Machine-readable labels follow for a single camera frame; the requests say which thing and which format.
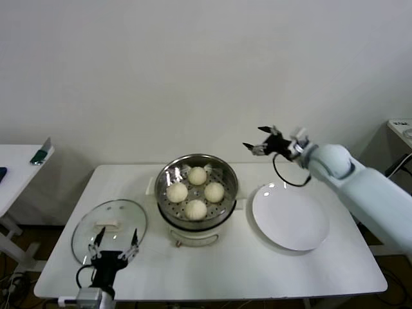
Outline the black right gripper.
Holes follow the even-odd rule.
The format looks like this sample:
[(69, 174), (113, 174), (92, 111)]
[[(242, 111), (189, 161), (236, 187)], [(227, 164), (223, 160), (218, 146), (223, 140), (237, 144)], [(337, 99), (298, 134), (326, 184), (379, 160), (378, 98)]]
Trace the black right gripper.
[(245, 142), (242, 143), (254, 156), (267, 156), (275, 153), (286, 159), (293, 158), (293, 154), (289, 150), (291, 141), (284, 139), (276, 126), (259, 126), (258, 129), (269, 136), (266, 139), (266, 143), (259, 145), (252, 145)]

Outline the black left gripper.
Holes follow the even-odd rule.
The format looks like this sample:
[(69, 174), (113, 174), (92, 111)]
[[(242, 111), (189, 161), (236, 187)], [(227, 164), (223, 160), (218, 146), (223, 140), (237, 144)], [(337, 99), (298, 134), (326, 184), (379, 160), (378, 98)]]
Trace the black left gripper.
[(102, 227), (93, 242), (88, 245), (88, 252), (92, 258), (91, 264), (96, 270), (91, 287), (100, 288), (109, 295), (115, 295), (113, 285), (117, 272), (127, 267), (128, 261), (132, 261), (139, 253), (138, 229), (136, 228), (133, 233), (130, 247), (122, 253), (121, 251), (99, 251), (105, 231), (106, 228)]

